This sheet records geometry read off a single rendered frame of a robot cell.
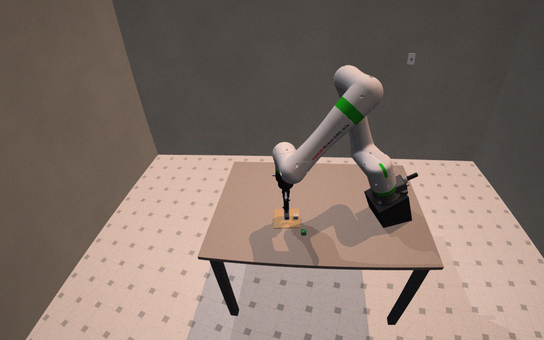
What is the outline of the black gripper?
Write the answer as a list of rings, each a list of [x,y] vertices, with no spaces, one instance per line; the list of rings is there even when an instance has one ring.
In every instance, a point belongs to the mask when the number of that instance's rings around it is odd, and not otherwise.
[[[283,196],[284,206],[282,208],[284,208],[284,217],[289,217],[289,202],[290,202],[289,194],[290,194],[290,188],[293,187],[293,184],[278,183],[278,187],[281,188],[281,193]]]

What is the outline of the orange mat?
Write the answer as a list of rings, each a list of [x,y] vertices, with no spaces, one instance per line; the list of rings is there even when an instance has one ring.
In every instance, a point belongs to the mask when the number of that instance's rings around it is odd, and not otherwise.
[[[298,213],[298,220],[294,220],[294,213]],[[300,228],[299,209],[289,209],[289,220],[285,220],[284,209],[274,209],[274,229]]]

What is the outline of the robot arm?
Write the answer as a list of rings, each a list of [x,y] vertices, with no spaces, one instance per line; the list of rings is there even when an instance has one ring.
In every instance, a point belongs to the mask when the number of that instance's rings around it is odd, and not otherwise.
[[[288,142],[275,146],[272,176],[281,184],[299,183],[320,157],[349,132],[350,155],[368,178],[373,202],[389,206],[400,195],[408,194],[408,180],[417,177],[417,173],[395,177],[391,158],[376,148],[372,140],[367,114],[383,98],[383,86],[353,65],[335,72],[334,85],[339,101],[304,144],[297,150]]]

